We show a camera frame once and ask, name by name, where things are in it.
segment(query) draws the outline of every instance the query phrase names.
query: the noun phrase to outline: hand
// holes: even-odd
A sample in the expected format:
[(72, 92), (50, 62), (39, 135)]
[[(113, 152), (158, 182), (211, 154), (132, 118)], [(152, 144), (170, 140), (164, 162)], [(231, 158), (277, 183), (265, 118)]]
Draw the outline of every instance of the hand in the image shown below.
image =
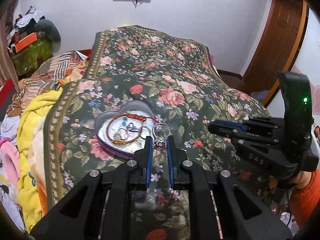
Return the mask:
[[(299, 174), (297, 175), (297, 177), (290, 180), (290, 183), (296, 183), (297, 189), (303, 189), (309, 184), (311, 177), (312, 177), (311, 172), (300, 171)], [(278, 185), (278, 180), (275, 177), (270, 176), (269, 180), (270, 180), (270, 182), (269, 182), (270, 188), (274, 188)]]

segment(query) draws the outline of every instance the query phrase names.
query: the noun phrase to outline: orange jacket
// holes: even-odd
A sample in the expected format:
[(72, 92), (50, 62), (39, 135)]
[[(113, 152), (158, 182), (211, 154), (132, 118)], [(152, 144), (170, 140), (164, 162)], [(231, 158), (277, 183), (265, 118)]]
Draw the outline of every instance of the orange jacket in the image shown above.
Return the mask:
[(309, 184), (300, 190), (292, 193), (290, 198), (290, 208), (294, 218), (301, 228), (308, 220), (320, 199), (320, 173), (316, 169), (312, 173)]

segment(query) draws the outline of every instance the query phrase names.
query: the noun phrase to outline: wooden door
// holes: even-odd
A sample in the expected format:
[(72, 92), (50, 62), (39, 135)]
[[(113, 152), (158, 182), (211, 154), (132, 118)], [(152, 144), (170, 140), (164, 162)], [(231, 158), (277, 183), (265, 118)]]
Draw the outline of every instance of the wooden door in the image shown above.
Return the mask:
[(291, 65), (304, 28), (303, 5), (303, 0), (272, 0), (265, 30), (244, 74), (243, 92), (271, 91), (276, 72), (289, 68), (285, 66)]

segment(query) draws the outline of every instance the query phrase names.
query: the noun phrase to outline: silver screw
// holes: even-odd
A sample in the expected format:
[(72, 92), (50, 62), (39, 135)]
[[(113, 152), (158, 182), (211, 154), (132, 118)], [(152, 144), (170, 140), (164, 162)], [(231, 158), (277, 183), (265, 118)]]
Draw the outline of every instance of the silver screw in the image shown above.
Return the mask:
[(182, 163), (184, 166), (186, 167), (191, 167), (193, 165), (193, 162), (192, 161), (189, 161), (189, 160), (185, 160), (183, 161)]
[(225, 178), (230, 177), (231, 175), (230, 171), (227, 171), (227, 170), (221, 171), (220, 174), (222, 177), (225, 177)]
[(135, 165), (137, 165), (137, 161), (135, 161), (135, 160), (128, 160), (128, 161), (127, 161), (127, 165), (128, 165), (129, 167), (134, 167)]
[(89, 175), (91, 177), (97, 177), (99, 175), (99, 171), (98, 170), (92, 170), (89, 172)]

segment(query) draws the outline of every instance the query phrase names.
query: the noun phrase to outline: floral tablecloth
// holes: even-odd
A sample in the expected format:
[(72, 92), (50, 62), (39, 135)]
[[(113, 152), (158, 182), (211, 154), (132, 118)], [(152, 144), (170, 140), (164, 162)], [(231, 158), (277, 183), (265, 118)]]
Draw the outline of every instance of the floral tablecloth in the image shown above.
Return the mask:
[[(206, 170), (230, 170), (270, 205), (268, 176), (241, 160), (230, 139), (212, 135), (207, 123), (268, 116), (255, 99), (228, 87), (214, 71), (204, 45), (128, 26), (97, 33), (84, 79), (65, 86), (45, 123), (49, 208), (89, 170), (122, 163), (100, 147), (94, 120), (129, 100), (142, 100), (166, 123), (177, 147)], [(152, 183), (133, 192), (131, 239), (189, 238), (188, 194), (169, 187), (166, 153), (154, 151)]]

